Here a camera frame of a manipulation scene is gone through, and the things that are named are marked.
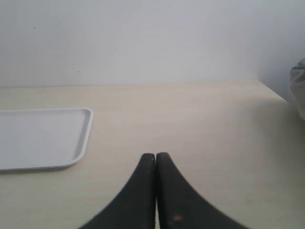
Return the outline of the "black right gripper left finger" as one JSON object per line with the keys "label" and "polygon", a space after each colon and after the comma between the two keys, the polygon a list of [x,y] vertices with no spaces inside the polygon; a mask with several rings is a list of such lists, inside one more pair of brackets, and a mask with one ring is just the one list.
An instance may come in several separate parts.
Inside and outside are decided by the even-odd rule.
{"label": "black right gripper left finger", "polygon": [[82,229],[154,229],[155,155],[142,154],[119,194]]}

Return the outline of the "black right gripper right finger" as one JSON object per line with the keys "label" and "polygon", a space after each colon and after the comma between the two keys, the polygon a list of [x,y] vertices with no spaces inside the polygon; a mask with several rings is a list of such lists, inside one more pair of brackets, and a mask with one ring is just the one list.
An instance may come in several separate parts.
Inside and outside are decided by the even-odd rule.
{"label": "black right gripper right finger", "polygon": [[157,206],[162,229],[239,229],[241,224],[201,197],[168,153],[156,155]]}

